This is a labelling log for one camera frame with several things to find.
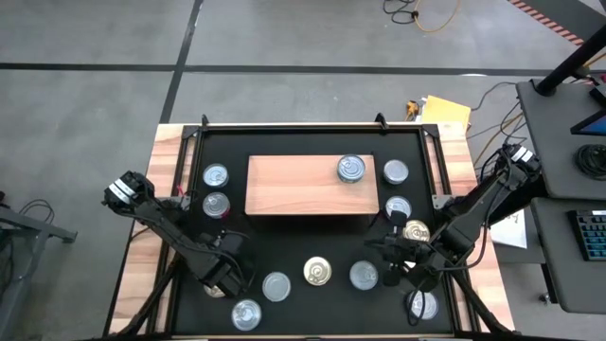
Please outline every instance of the gold can lid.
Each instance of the gold can lid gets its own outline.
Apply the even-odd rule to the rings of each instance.
[[[406,222],[406,227],[402,231],[402,235],[406,239],[422,242],[429,242],[429,238],[431,237],[427,225],[418,220]]]
[[[322,257],[311,257],[303,266],[303,276],[311,285],[324,285],[332,275],[330,263]]]

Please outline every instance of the tin can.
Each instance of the tin can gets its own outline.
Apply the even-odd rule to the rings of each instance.
[[[356,289],[370,290],[377,285],[379,272],[370,261],[360,260],[349,269],[349,280]]]
[[[389,200],[387,200],[387,203],[385,203],[385,211],[387,212],[387,215],[391,217],[391,211],[394,210],[403,212],[406,217],[410,217],[413,208],[410,206],[408,200],[404,199],[404,197],[392,196],[389,198]]]
[[[231,321],[243,332],[252,331],[261,321],[261,307],[252,299],[243,299],[232,309]]]
[[[213,298],[225,297],[225,294],[223,293],[223,291],[221,291],[221,289],[219,289],[219,287],[217,287],[216,285],[212,288],[205,286],[205,291],[209,296],[211,296]]]
[[[410,314],[412,314],[416,318],[429,320],[437,315],[437,300],[434,294],[432,293],[422,293],[421,291],[417,291],[415,297],[412,298],[412,294],[408,294],[408,298],[406,302],[410,304],[410,300],[413,299],[412,307],[410,308]],[[425,308],[423,309],[423,297],[425,296]]]
[[[406,227],[402,230],[401,234],[409,240],[422,242],[429,242],[429,238],[431,237],[427,225],[418,220],[406,222]]]
[[[210,193],[202,202],[202,209],[208,217],[221,219],[229,213],[229,199],[223,193]]]
[[[279,302],[291,293],[291,280],[280,272],[273,272],[263,280],[262,289],[267,299]]]
[[[360,156],[345,155],[339,160],[337,175],[341,181],[353,184],[362,179],[365,169],[364,160]]]
[[[399,185],[408,177],[408,167],[400,160],[390,160],[383,166],[383,178],[391,185]]]
[[[329,281],[331,275],[330,263],[322,257],[311,257],[303,266],[303,276],[311,285],[324,285]]]
[[[222,188],[227,185],[229,181],[229,174],[227,168],[222,164],[212,164],[206,167],[202,178],[211,188]]]

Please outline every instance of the white paper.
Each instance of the white paper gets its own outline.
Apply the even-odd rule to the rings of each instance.
[[[526,223],[521,209],[490,227],[493,242],[526,248]]]

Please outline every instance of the black desk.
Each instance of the black desk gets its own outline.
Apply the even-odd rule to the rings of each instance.
[[[606,202],[536,198],[530,207],[561,308],[568,313],[606,314],[606,261],[583,260],[566,217],[573,209],[604,209]]]
[[[551,97],[537,94],[529,81],[519,82],[516,88],[549,196],[606,200],[606,181],[583,175],[573,163],[580,146],[606,144],[604,136],[570,134],[571,127],[601,109],[589,96],[591,86],[560,84]]]

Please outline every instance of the monitor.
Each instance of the monitor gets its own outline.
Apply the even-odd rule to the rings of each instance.
[[[581,123],[570,128],[575,135],[601,135],[606,136],[606,110],[600,110]]]

